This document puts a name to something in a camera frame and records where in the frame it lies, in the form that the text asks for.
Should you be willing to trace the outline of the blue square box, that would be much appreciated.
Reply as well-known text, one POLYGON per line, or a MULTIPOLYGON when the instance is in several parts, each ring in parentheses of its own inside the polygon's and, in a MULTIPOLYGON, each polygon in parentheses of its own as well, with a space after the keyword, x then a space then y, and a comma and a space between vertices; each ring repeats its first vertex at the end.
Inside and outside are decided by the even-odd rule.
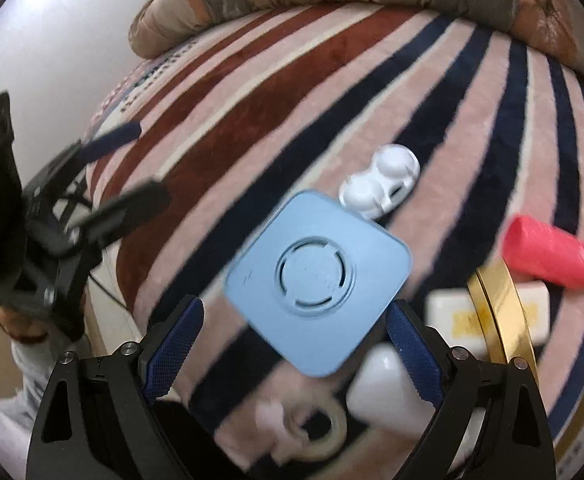
POLYGON ((225 294, 301 374, 325 377, 359 347, 411 269, 402 240, 307 190, 234 258, 225 294))

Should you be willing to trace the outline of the white contact lens case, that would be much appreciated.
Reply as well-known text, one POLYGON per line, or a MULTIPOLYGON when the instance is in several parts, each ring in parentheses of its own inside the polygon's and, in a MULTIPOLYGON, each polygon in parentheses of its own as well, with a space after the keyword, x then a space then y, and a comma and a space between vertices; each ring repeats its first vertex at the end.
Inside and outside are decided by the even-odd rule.
POLYGON ((352 174, 341 184, 339 202, 363 218, 380 219, 406 200, 419 180, 420 170, 420 162, 409 148, 383 145, 366 170, 352 174))

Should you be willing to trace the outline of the striped plush blanket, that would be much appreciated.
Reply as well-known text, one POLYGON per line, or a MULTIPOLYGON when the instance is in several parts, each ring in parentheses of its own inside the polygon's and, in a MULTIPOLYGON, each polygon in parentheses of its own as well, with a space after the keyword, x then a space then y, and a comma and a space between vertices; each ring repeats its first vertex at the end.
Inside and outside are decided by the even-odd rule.
POLYGON ((89 169, 92 200, 153 177, 171 194, 116 249, 124 303, 140 327, 181 295, 205 304, 176 390, 213 440, 194 456, 206 479, 388 479, 408 451, 350 419, 332 457, 287 461, 256 424, 292 392, 343 399, 356 370, 301 374, 222 294, 230 260, 295 192, 335 195, 380 146, 410 148, 421 177, 384 224, 410 248, 414 309, 495 258, 513 214, 584 240, 584 76, 468 21, 353 3, 257 12, 140 66, 102 115, 143 131, 89 169))

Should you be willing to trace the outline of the white rounded bottle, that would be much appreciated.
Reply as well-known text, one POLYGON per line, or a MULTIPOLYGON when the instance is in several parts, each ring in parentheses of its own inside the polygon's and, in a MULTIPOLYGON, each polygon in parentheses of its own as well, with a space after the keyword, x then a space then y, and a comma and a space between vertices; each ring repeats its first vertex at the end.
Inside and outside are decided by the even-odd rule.
POLYGON ((387 342, 367 354, 346 396, 348 411, 372 428, 382 428, 417 443, 435 414, 424 401, 400 359, 387 342))

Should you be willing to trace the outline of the clear tape roll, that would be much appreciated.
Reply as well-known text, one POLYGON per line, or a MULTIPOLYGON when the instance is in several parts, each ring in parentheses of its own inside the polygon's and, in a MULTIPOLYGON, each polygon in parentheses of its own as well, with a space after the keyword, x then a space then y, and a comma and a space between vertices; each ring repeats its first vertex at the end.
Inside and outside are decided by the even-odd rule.
POLYGON ((332 457, 347 437, 347 416, 329 393, 287 396, 273 416, 275 445, 271 457, 278 464, 316 463, 332 457))

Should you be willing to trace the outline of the pink cone-shaped object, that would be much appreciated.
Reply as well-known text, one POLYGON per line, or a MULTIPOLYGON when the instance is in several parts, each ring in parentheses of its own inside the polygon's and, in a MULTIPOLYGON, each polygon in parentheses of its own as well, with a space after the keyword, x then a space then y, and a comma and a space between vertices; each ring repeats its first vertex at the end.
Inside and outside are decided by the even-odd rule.
POLYGON ((502 259, 516 273, 569 289, 584 289, 584 240, 530 216, 515 216, 502 259))

